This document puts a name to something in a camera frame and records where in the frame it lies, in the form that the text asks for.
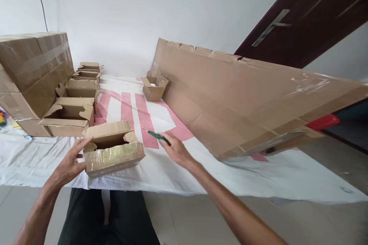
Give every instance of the white cloth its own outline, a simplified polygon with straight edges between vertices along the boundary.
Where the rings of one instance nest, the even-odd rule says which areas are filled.
[[[136,95],[143,94],[143,83],[135,78],[102,76],[101,89],[120,95],[129,92],[135,133],[142,141]],[[147,102],[153,130],[164,132],[175,127],[168,109]],[[121,120],[122,103],[111,97],[107,122]],[[41,187],[63,159],[76,138],[24,138],[24,131],[11,128],[12,120],[0,134],[0,185]],[[326,204],[368,201],[368,196],[299,150],[287,150],[260,162],[252,157],[217,161],[195,138],[185,140],[191,155],[231,192],[238,196],[278,197]],[[90,179],[82,172],[67,184],[76,188],[143,190],[193,195],[205,190],[185,169],[176,165],[159,145],[145,148],[146,157],[135,167]]]

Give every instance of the dark trousers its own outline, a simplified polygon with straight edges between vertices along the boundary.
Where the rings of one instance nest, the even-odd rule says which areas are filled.
[[[58,245],[157,244],[141,191],[110,191],[108,225],[100,189],[73,188]]]

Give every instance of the pen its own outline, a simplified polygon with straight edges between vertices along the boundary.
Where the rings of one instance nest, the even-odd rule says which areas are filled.
[[[163,136],[153,132],[153,131],[150,131],[150,130],[145,130],[143,129],[144,131],[148,132],[149,134],[151,134],[153,137],[159,139],[159,140],[164,140],[169,146],[171,146],[171,143]]]

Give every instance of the dark red door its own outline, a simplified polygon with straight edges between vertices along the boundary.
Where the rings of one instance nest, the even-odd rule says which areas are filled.
[[[277,0],[236,55],[303,68],[368,20],[368,0]]]

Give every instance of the door handle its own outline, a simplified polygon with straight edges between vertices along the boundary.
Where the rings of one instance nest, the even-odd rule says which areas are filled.
[[[280,23],[280,21],[289,13],[290,10],[283,9],[278,16],[272,21],[272,23],[264,30],[264,32],[257,38],[252,44],[252,47],[257,47],[263,39],[275,28],[275,27],[290,27],[291,24]]]

